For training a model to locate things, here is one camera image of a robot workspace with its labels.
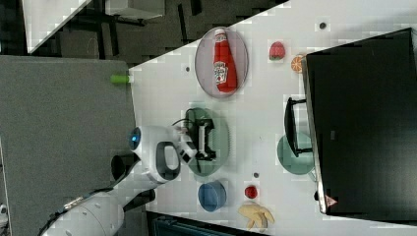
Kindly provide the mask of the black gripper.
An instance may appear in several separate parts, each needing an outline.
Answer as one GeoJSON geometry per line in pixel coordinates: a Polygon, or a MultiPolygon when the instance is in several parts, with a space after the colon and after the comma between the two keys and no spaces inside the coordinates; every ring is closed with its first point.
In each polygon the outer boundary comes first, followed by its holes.
{"type": "Polygon", "coordinates": [[[197,119],[198,126],[198,152],[197,160],[213,161],[216,158],[215,151],[209,147],[209,133],[214,128],[211,119],[197,119]]]}

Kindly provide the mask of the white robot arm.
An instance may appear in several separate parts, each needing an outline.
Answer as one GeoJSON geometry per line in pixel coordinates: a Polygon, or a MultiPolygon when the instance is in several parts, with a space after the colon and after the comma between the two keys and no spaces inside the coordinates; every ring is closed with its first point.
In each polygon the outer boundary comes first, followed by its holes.
{"type": "Polygon", "coordinates": [[[176,179],[181,164],[215,157],[209,147],[213,120],[200,118],[189,123],[189,128],[135,128],[130,148],[139,160],[115,184],[65,204],[51,215],[37,236],[114,236],[124,222],[124,208],[134,198],[176,179]]]}

